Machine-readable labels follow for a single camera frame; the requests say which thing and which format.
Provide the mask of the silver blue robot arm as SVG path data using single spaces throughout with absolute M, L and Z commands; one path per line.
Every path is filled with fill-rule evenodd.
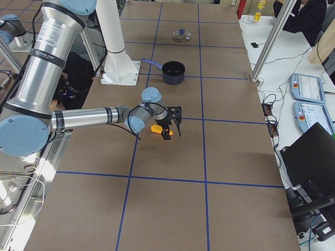
M 162 128 L 169 140 L 172 116 L 160 92 L 146 88 L 142 103 L 96 109 L 50 110 L 53 99 L 72 94 L 64 68 L 74 38 L 84 31 L 91 13 L 97 13 L 107 49 L 102 84 L 137 83 L 140 62 L 125 50 L 119 13 L 115 1 L 43 1 L 43 24 L 14 98 L 4 104 L 1 113 L 1 151 L 11 156 L 28 156 L 41 150 L 52 131 L 63 131 L 102 124 L 123 123 L 139 134 L 150 119 Z

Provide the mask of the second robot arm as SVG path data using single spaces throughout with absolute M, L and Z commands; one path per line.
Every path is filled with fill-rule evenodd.
M 15 41 L 19 48 L 32 44 L 32 39 L 29 38 L 27 30 L 14 14 L 1 16 L 1 39 L 6 44 Z

